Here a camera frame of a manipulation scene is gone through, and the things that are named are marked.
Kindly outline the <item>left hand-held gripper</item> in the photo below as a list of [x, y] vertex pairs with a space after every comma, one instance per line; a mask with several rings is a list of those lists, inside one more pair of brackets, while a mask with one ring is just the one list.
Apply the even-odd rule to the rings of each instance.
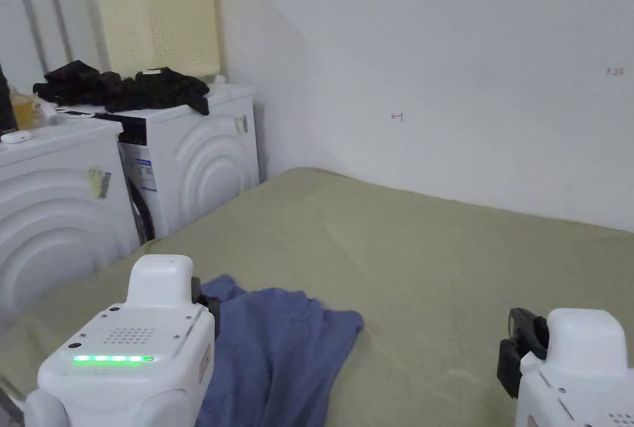
[[124, 303], [40, 366], [26, 426], [195, 426], [214, 370], [220, 304], [185, 255], [144, 255]]

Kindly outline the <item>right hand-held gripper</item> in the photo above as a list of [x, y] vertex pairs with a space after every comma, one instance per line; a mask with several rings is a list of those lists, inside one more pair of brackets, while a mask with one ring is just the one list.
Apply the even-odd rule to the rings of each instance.
[[511, 309], [497, 379], [516, 401], [516, 426], [633, 425], [625, 331], [606, 311]]

